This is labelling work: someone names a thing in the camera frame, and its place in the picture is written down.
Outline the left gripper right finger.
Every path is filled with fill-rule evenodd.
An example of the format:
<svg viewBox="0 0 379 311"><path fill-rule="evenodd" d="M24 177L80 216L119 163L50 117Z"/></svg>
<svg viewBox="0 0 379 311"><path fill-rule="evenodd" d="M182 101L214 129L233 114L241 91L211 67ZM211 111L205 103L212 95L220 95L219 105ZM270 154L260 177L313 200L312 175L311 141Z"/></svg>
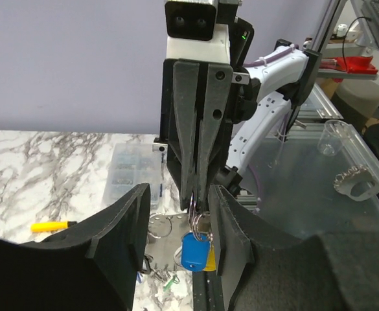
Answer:
<svg viewBox="0 0 379 311"><path fill-rule="evenodd" d="M301 240L209 189L216 272L226 310L379 310L379 232Z"/></svg>

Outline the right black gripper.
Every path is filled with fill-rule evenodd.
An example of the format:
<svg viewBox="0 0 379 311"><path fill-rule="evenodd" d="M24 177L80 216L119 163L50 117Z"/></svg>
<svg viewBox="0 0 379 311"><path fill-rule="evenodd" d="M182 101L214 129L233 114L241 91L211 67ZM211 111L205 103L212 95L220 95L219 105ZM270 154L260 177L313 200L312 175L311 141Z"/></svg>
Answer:
<svg viewBox="0 0 379 311"><path fill-rule="evenodd" d="M225 166L245 70L227 63L163 62L159 140L182 209L207 206L209 187Z"/></svg>

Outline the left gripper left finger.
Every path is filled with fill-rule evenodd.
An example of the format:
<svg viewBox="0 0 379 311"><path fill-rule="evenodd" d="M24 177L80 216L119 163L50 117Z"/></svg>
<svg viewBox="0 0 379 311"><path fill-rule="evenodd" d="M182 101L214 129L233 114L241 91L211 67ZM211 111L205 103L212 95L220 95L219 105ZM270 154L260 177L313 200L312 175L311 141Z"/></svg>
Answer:
<svg viewBox="0 0 379 311"><path fill-rule="evenodd" d="M142 183L41 242L0 239L0 310L131 310L150 197Z"/></svg>

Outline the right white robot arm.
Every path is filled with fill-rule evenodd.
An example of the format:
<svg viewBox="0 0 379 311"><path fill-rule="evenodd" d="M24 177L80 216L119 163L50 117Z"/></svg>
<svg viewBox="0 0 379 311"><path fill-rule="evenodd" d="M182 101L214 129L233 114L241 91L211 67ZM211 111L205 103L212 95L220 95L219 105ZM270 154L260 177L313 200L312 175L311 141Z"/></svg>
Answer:
<svg viewBox="0 0 379 311"><path fill-rule="evenodd" d="M235 191L261 140L279 122L289 128L313 88L319 53L278 40L245 66L253 36L238 19L207 41L195 29L167 39L159 139L184 210L207 210L214 183Z"/></svg>

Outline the blue tag key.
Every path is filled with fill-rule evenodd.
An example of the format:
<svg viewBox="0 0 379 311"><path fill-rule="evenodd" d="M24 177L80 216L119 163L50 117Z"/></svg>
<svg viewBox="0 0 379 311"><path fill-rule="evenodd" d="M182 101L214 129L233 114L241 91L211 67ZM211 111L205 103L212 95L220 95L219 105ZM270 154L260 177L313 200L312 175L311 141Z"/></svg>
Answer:
<svg viewBox="0 0 379 311"><path fill-rule="evenodd" d="M190 224L191 230L182 238L181 265L192 272L204 271L212 245L210 214L199 214Z"/></svg>

